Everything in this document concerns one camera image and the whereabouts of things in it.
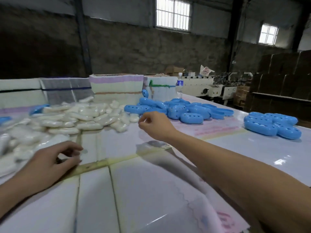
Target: pile of blue plastic parts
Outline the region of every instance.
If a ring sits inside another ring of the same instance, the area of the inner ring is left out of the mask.
[[[297,122],[297,118],[284,114],[251,112],[244,117],[244,127],[247,130],[265,136],[279,135],[290,140],[301,137],[301,131],[294,126]]]
[[[143,98],[140,98],[137,105],[126,105],[124,111],[134,114],[158,111],[174,120],[180,120],[187,124],[201,124],[209,118],[224,119],[225,116],[232,116],[233,110],[217,108],[210,104],[198,102],[190,103],[184,99],[172,99],[171,101],[153,101],[148,99],[148,92],[142,90]]]

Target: person's right hand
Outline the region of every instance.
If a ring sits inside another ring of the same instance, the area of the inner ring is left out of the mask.
[[[138,121],[138,126],[153,139],[164,142],[177,132],[166,115],[157,111],[144,113]]]

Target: water bottle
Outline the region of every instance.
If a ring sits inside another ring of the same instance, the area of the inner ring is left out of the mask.
[[[177,98],[181,99],[183,97],[183,73],[178,73],[178,80],[176,83],[176,93],[177,93]]]

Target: person's left hand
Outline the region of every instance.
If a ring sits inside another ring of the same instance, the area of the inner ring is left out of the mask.
[[[12,178],[22,186],[25,196],[45,190],[59,180],[69,169],[78,165],[83,147],[72,141],[65,141],[38,150],[29,162]],[[63,153],[71,158],[56,164],[57,156]]]

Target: table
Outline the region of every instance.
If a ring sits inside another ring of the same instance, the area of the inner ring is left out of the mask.
[[[183,98],[226,108],[188,95]],[[263,161],[311,185],[311,129],[300,127],[302,137],[296,141],[265,137],[243,129],[247,113],[234,111],[233,117],[203,125],[172,123],[184,133]],[[81,143],[85,148],[81,164],[105,159],[109,165],[31,197],[0,225],[0,233],[206,232],[207,226],[239,233],[249,227],[189,168],[184,155],[154,141],[137,124],[125,133],[109,128],[84,132]]]

